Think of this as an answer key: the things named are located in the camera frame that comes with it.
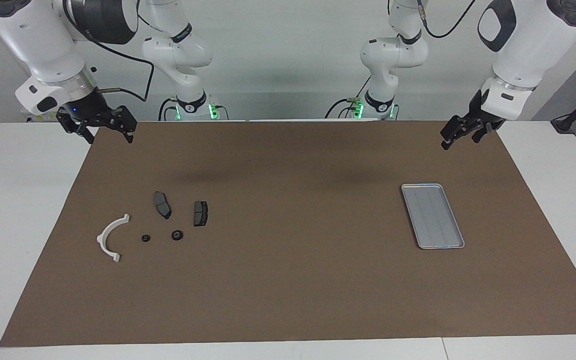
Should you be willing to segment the long dark brake pad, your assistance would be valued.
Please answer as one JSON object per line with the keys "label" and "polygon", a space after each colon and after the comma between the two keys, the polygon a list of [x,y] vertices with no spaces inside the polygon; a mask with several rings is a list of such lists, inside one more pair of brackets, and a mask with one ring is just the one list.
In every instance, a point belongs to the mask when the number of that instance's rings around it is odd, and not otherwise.
{"label": "long dark brake pad", "polygon": [[154,207],[158,214],[164,219],[169,219],[172,216],[172,209],[170,207],[169,201],[166,198],[166,194],[160,191],[156,191],[153,194]]}

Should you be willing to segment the short dark brake pad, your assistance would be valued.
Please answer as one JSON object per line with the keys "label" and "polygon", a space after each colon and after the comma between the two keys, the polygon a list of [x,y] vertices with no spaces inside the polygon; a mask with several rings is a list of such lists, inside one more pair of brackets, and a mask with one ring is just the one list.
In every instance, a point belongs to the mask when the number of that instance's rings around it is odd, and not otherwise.
{"label": "short dark brake pad", "polygon": [[193,226],[204,227],[209,218],[209,207],[206,201],[195,201],[193,206]]}

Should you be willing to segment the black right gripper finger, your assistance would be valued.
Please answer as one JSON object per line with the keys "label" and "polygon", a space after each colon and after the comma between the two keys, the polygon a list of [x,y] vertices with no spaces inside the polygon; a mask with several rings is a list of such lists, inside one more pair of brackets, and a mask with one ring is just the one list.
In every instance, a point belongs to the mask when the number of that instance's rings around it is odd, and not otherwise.
{"label": "black right gripper finger", "polygon": [[137,120],[125,105],[120,105],[113,110],[113,129],[120,132],[128,144],[133,143]]}
{"label": "black right gripper finger", "polygon": [[75,133],[82,137],[89,145],[94,143],[94,135],[85,123],[77,124],[68,112],[57,112],[57,121],[66,133]]}

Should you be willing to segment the brown table mat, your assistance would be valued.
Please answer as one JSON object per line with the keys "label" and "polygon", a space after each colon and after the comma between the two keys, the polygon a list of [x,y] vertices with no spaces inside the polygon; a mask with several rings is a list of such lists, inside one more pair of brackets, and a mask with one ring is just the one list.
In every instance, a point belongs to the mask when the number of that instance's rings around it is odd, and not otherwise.
{"label": "brown table mat", "polygon": [[[100,129],[0,346],[576,334],[576,268],[498,134],[445,151],[442,128]],[[405,183],[441,184],[464,248],[418,247]]]}

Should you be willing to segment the white curved plastic bracket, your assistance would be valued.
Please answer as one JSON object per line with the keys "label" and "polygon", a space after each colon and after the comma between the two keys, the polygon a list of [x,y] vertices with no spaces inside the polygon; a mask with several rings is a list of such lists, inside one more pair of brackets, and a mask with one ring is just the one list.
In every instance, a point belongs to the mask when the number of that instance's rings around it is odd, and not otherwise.
{"label": "white curved plastic bracket", "polygon": [[121,260],[121,255],[116,251],[111,251],[107,246],[109,235],[119,226],[130,222],[131,216],[126,213],[121,218],[115,219],[103,228],[102,232],[96,237],[96,242],[100,246],[101,251],[109,256],[113,262],[118,263]]}

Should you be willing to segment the silver metal tray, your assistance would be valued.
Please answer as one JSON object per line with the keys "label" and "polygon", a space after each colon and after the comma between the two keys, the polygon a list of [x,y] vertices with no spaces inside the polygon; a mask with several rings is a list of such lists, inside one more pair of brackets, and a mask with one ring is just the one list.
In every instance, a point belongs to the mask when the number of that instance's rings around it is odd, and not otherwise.
{"label": "silver metal tray", "polygon": [[405,183],[400,189],[420,249],[447,250],[466,246],[441,184]]}

